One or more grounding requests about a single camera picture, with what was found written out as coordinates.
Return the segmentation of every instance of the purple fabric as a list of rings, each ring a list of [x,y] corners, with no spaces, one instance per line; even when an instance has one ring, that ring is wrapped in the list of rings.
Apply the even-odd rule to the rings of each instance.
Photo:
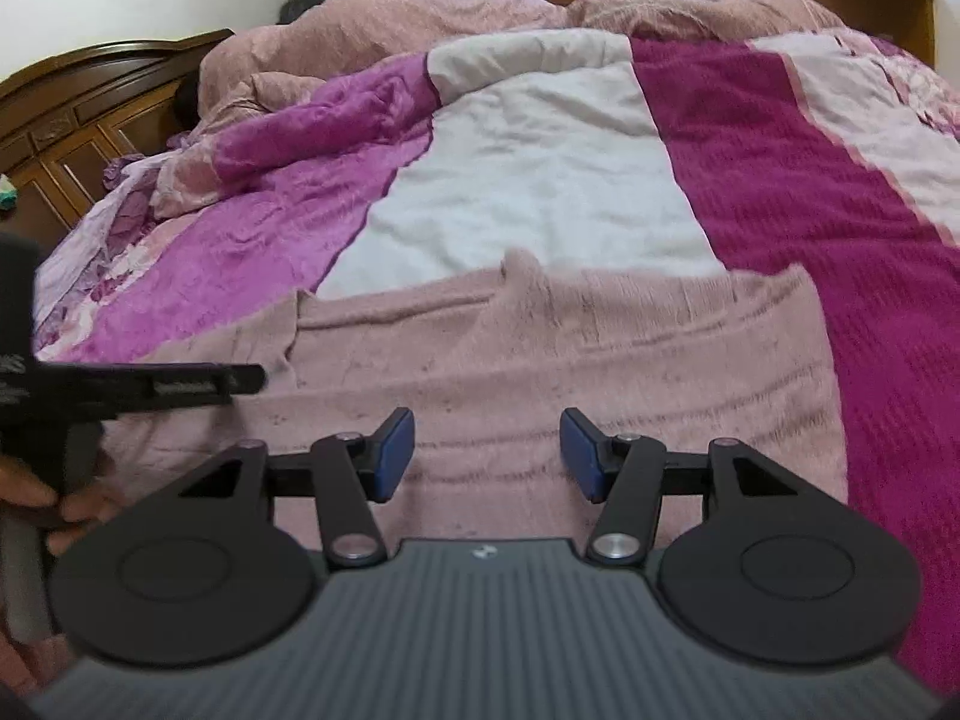
[[[429,148],[439,106],[425,56],[408,56],[225,131],[214,157],[221,201],[100,309],[66,359],[129,362],[315,289],[397,170]]]
[[[800,263],[841,389],[850,502],[923,570],[902,661],[960,688],[960,251],[810,124],[779,55],[635,41],[635,72],[728,269]]]

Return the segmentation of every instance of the metal screw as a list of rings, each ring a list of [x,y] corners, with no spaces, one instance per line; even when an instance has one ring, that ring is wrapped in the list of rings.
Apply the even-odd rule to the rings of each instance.
[[[600,557],[609,560],[622,560],[623,557],[633,557],[640,552],[640,540],[627,533],[605,533],[595,538],[593,550]]]
[[[347,533],[333,539],[333,551],[344,560],[366,560],[376,553],[376,541],[366,533]]]
[[[479,560],[489,560],[491,557],[496,557],[496,553],[496,547],[492,544],[484,544],[482,547],[477,547],[473,551],[473,556]]]

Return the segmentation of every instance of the gray handle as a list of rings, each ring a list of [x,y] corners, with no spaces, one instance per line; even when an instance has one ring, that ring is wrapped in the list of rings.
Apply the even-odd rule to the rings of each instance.
[[[65,493],[73,493],[93,479],[102,435],[99,422],[70,427],[64,447]],[[47,580],[55,563],[46,550],[46,533],[8,514],[0,518],[0,593],[7,630],[21,644],[33,644],[58,632],[47,595]]]

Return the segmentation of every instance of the black circular disc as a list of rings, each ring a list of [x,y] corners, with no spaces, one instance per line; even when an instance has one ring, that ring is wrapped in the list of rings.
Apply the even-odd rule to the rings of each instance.
[[[774,507],[717,514],[674,541],[658,579],[670,610],[693,634],[767,664],[827,666],[896,646],[920,598],[904,546],[852,512],[778,517]]]
[[[78,542],[51,580],[64,632],[101,658],[149,668],[236,658],[285,631],[313,597],[306,553],[266,523],[143,522]]]

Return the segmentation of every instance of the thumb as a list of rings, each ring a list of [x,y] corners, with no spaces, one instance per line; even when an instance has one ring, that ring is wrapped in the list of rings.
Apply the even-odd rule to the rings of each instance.
[[[40,508],[53,506],[58,497],[22,461],[0,455],[0,501]]]

